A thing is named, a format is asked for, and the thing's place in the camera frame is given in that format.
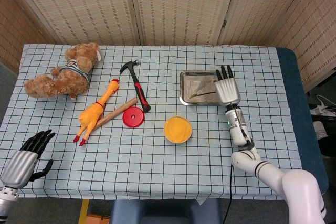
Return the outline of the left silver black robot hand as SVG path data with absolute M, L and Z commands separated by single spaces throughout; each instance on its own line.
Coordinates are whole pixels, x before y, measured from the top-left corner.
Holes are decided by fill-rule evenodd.
M 8 165 L 1 174 L 1 182 L 5 187 L 21 189 L 28 182 L 33 182 L 46 176 L 53 165 L 50 159 L 41 172 L 34 172 L 37 161 L 49 141 L 55 136 L 51 129 L 41 131 L 26 140 L 21 148 L 11 157 Z

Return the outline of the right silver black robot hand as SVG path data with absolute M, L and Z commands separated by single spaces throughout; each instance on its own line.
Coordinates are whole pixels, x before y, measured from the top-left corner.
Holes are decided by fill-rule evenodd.
M 220 105 L 225 108 L 238 106 L 241 97 L 230 65 L 227 67 L 221 65 L 220 70 L 215 72 L 217 81 L 214 82 L 214 85 Z

